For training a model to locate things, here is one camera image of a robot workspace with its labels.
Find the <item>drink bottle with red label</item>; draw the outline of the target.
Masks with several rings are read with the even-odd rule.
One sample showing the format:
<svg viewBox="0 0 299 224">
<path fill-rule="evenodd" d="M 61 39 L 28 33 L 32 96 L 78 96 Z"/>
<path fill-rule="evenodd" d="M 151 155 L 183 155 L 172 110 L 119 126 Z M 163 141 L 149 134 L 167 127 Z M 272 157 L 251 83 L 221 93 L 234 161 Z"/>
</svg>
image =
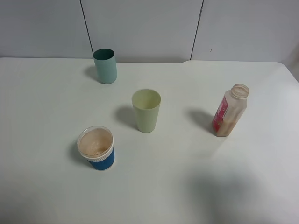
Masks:
<svg viewBox="0 0 299 224">
<path fill-rule="evenodd" d="M 235 84 L 225 92 L 212 122 L 217 137 L 230 135 L 247 108 L 248 95 L 249 88 L 243 84 Z"/>
</svg>

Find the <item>light green plastic cup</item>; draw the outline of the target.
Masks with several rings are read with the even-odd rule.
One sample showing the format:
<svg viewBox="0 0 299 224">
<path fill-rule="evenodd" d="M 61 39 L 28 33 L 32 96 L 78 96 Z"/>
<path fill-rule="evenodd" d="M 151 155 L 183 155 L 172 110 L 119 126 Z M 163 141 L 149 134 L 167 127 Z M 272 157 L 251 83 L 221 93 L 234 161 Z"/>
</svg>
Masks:
<svg viewBox="0 0 299 224">
<path fill-rule="evenodd" d="M 161 96 L 155 90 L 141 89 L 133 94 L 132 105 L 140 132 L 150 133 L 155 129 L 160 104 Z"/>
</svg>

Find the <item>blue sleeved clear cup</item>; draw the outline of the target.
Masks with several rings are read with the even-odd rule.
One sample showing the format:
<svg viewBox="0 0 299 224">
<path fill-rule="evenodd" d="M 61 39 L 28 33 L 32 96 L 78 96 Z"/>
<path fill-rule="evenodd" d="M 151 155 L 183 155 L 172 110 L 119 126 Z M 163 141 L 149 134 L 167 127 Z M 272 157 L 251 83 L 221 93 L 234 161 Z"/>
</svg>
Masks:
<svg viewBox="0 0 299 224">
<path fill-rule="evenodd" d="M 114 163 L 114 137 L 104 126 L 85 129 L 78 137 L 77 147 L 80 155 L 96 170 L 107 170 Z"/>
</svg>

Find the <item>teal plastic cup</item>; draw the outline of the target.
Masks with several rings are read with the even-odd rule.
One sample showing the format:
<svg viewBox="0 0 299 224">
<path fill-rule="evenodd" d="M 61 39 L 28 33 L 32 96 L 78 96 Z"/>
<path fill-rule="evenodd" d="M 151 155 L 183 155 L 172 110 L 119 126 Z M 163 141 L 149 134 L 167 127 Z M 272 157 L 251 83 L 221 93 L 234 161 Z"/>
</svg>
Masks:
<svg viewBox="0 0 299 224">
<path fill-rule="evenodd" d="M 111 49 L 99 49 L 93 53 L 98 80 L 102 84 L 112 84 L 117 79 L 115 53 Z"/>
</svg>

